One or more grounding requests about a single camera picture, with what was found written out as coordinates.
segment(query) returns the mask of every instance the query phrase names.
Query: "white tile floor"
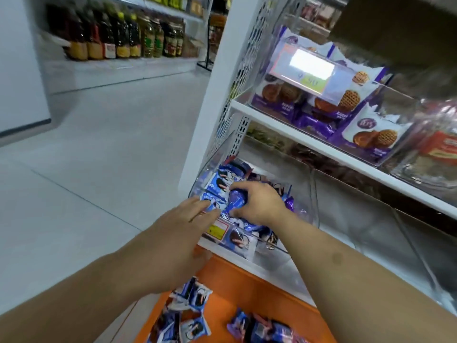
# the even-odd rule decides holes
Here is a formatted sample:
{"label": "white tile floor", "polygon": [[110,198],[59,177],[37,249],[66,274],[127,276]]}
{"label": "white tile floor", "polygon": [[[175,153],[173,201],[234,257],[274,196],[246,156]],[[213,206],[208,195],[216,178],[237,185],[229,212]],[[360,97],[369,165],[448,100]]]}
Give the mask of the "white tile floor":
{"label": "white tile floor", "polygon": [[0,148],[0,313],[177,204],[208,80],[193,72],[54,95],[60,126]]}

